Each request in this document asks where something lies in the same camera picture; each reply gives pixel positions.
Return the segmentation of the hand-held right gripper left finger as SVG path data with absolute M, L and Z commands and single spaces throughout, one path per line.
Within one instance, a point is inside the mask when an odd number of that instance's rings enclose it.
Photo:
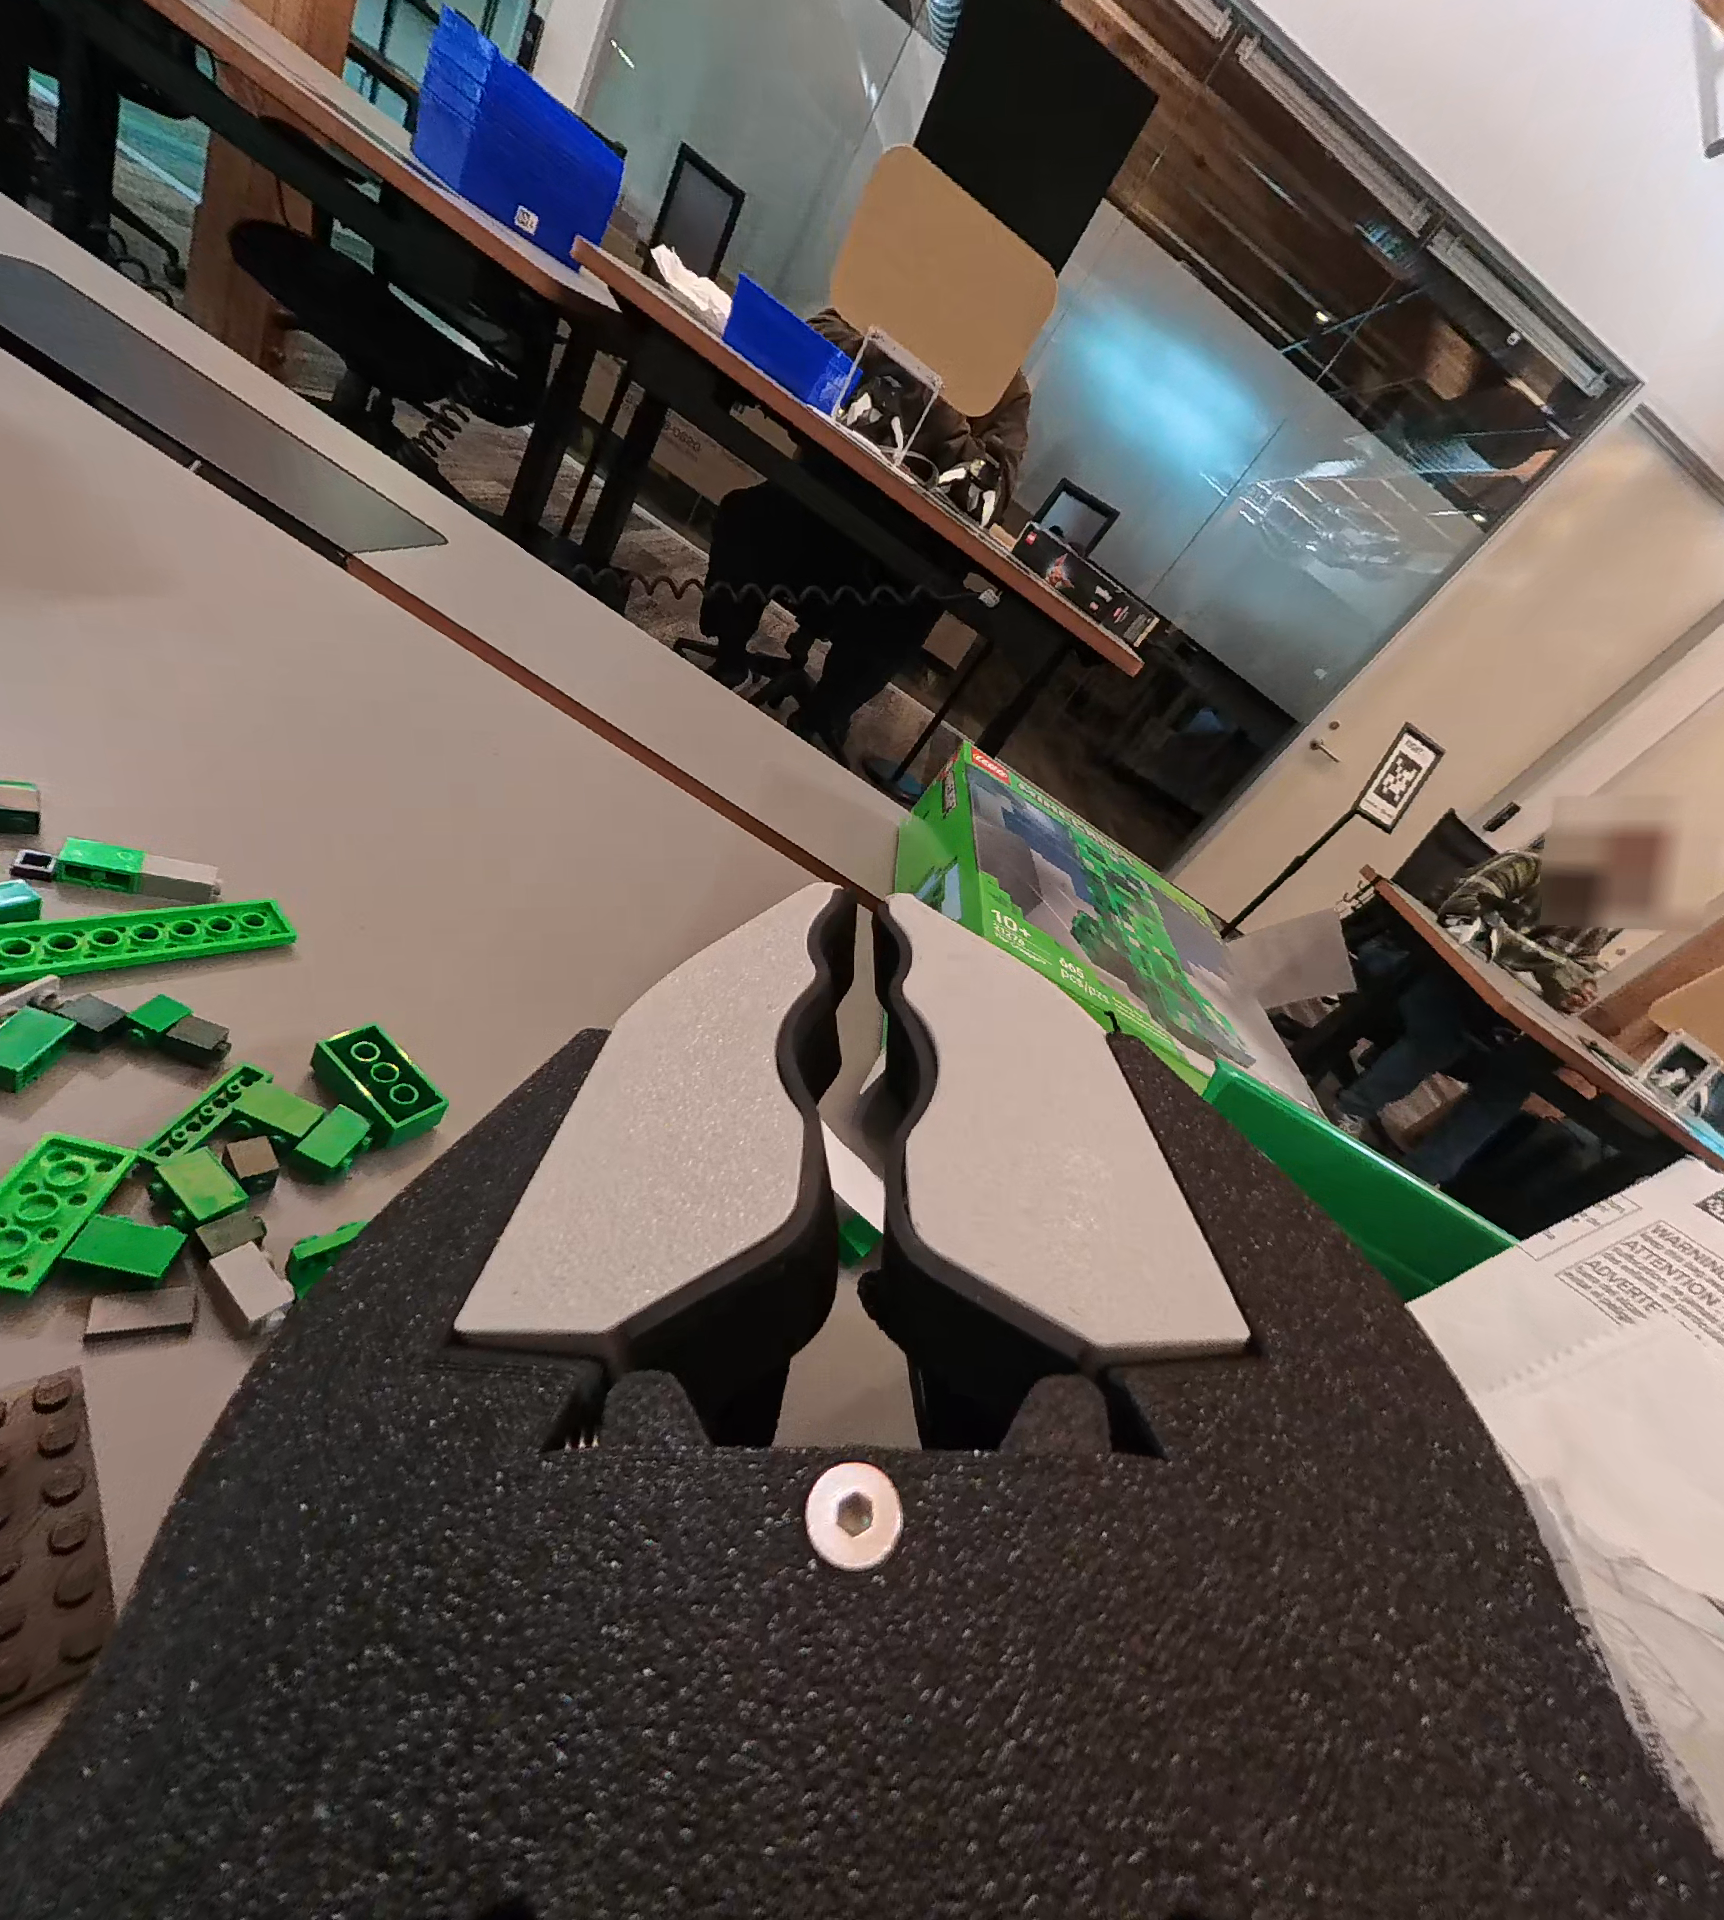
M 812 882 L 616 1019 L 453 1323 L 457 1343 L 674 1375 L 767 1447 L 823 1330 L 840 1229 L 821 1098 L 842 1063 L 856 899 Z

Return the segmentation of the pile of green bricks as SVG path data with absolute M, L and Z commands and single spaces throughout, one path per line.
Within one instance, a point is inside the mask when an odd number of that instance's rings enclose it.
M 104 1301 L 170 1297 L 188 1322 L 210 1260 L 275 1229 L 271 1318 L 380 1208 L 404 1144 L 370 1145 L 364 1116 L 312 1071 L 316 1042 L 386 1029 L 451 1098 L 436 1063 L 438 958 L 466 888 L 466 834 L 419 803 L 322 768 L 210 780 L 121 777 L 111 757 L 0 757 L 0 925 L 277 899 L 293 945 L 0 989 L 0 1327 L 71 1339 Z

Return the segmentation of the grey desk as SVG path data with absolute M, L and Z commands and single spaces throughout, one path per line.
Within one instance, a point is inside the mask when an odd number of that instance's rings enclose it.
M 0 757 L 109 788 L 316 765 L 466 835 L 438 958 L 447 1124 L 380 1208 L 577 1032 L 808 884 L 787 852 L 585 727 L 0 348 Z M 0 1325 L 0 1385 L 80 1363 L 123 1604 L 260 1342 Z M 0 1722 L 0 1807 L 87 1691 Z

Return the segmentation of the green plastic bin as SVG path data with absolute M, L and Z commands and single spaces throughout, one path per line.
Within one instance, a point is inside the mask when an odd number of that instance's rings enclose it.
M 1243 1067 L 1217 1063 L 1207 1099 L 1330 1216 L 1404 1301 L 1521 1244 Z

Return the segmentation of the green cardboard toy box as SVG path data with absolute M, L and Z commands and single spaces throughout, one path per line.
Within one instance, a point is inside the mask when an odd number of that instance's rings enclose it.
M 1316 1109 L 1215 917 L 1114 838 L 965 741 L 899 829 L 895 889 L 1038 972 L 1198 1081 L 1224 1062 Z

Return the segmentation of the wooden edged work table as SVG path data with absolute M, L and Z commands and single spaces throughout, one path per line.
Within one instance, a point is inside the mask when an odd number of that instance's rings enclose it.
M 984 637 L 988 655 L 1032 658 L 1019 689 L 973 735 L 988 756 L 1005 756 L 1073 654 L 1105 660 L 1127 678 L 1140 673 L 1143 655 L 1129 642 L 1063 600 L 1008 548 L 889 465 L 871 443 L 725 345 L 659 281 L 585 237 L 572 255 L 618 300 L 627 357 L 641 388 L 634 422 L 605 483 L 615 497 L 588 522 L 590 558 L 612 551 L 659 447 L 662 419 L 677 415 L 957 612 Z
M 611 288 L 535 247 L 427 171 L 402 131 L 248 4 L 41 4 L 54 23 L 59 117 L 45 171 L 53 226 L 112 262 L 123 100 L 142 91 L 271 179 L 314 222 L 358 234 L 383 269 L 501 323 L 539 415 L 501 514 L 539 549 L 596 353 L 621 339 Z
M 1656 1172 L 1692 1156 L 1724 1172 L 1724 1139 L 1649 1092 L 1590 1025 L 1552 1008 L 1533 981 L 1459 943 L 1427 902 L 1393 877 L 1372 866 L 1361 868 L 1361 875 L 1396 917 L 1398 937 L 1419 962 L 1454 980 L 1460 997 L 1478 1002 L 1484 1024 L 1506 1029 L 1506 1046 L 1533 1063 L 1533 1092 L 1548 1106 L 1633 1165 Z

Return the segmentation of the printed marker sign on stand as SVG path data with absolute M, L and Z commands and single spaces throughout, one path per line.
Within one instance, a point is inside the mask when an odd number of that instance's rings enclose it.
M 1393 834 L 1402 823 L 1419 794 L 1443 763 L 1444 748 L 1413 723 L 1404 723 L 1393 744 L 1370 769 L 1354 803 L 1325 828 L 1300 854 L 1296 854 L 1276 875 L 1273 875 L 1243 907 L 1226 916 L 1220 932 L 1235 937 L 1243 932 L 1248 917 L 1271 899 L 1280 888 L 1311 866 L 1338 834 L 1349 826 L 1362 822 L 1383 834 Z

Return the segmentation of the long green plate with holes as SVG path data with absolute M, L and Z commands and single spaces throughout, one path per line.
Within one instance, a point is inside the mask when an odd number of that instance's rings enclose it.
M 48 975 L 214 962 L 297 942 L 297 924 L 272 897 L 0 924 L 0 992 Z

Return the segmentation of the dark toy box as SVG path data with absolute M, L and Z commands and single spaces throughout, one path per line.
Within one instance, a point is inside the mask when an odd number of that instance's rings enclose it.
M 1165 622 L 1161 612 L 1049 526 L 1026 524 L 1019 531 L 1013 556 L 1055 595 L 1134 650 L 1140 650 Z

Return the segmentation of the white printed paper bags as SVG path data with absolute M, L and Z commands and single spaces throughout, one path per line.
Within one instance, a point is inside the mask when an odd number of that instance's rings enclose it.
M 1724 1854 L 1724 1170 L 1670 1164 L 1411 1312 L 1645 1746 Z

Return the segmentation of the small black framed screen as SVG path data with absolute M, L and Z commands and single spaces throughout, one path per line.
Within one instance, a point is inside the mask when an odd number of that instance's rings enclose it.
M 683 139 L 649 231 L 649 251 L 669 249 L 689 274 L 715 281 L 746 202 L 741 183 Z
M 1112 501 L 1073 478 L 1060 478 L 1030 515 L 1032 526 L 1052 533 L 1071 551 L 1084 558 L 1094 556 L 1119 522 L 1121 510 Z

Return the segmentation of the dark brown studded plate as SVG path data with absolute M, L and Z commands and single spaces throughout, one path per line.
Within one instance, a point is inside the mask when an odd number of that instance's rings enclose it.
M 80 1680 L 115 1626 L 83 1370 L 0 1388 L 0 1722 Z

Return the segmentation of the clear acrylic stand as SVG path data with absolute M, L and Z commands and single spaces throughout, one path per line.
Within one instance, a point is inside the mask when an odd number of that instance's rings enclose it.
M 943 377 L 891 332 L 871 325 L 831 415 L 893 465 L 904 465 L 928 422 Z

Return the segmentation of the blue plastic bin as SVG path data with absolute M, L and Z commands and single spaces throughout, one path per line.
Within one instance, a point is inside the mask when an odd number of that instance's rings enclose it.
M 860 337 L 831 337 L 773 296 L 748 272 L 736 275 L 725 345 L 806 407 L 833 417 L 851 395 Z

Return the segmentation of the wooden post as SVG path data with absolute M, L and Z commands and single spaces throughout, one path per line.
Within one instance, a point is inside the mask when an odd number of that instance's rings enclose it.
M 343 74 L 354 26 L 354 1 L 248 1 L 246 5 L 324 69 Z M 297 213 L 282 211 L 279 178 L 229 146 L 221 133 L 208 136 L 203 202 L 195 213 L 182 307 L 192 323 L 271 374 L 282 371 L 286 321 L 260 284 L 235 263 L 229 237 L 233 228 L 244 222 L 306 228 L 312 213 L 311 202 L 300 202 Z

